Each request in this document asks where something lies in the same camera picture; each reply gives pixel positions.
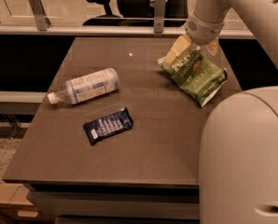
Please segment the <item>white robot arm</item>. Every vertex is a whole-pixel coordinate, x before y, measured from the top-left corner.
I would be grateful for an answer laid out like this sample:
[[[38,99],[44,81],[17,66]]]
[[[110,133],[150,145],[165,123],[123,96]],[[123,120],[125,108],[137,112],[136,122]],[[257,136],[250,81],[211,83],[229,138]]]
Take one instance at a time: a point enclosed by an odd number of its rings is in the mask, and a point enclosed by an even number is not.
[[[278,0],[197,0],[187,34],[198,45],[218,37],[234,9],[278,69]],[[278,224],[278,86],[219,103],[202,132],[201,224]]]

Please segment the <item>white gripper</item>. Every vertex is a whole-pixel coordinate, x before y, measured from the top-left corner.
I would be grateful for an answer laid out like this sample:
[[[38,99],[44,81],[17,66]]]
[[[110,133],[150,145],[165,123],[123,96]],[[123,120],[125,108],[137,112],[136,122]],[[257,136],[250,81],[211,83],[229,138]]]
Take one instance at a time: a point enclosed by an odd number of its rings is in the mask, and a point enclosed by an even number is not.
[[[187,51],[192,41],[197,45],[205,45],[211,55],[218,51],[218,37],[224,26],[224,22],[207,22],[199,19],[194,13],[188,16],[186,26],[187,34],[180,35],[171,46],[165,56],[167,63],[172,63],[176,58]]]

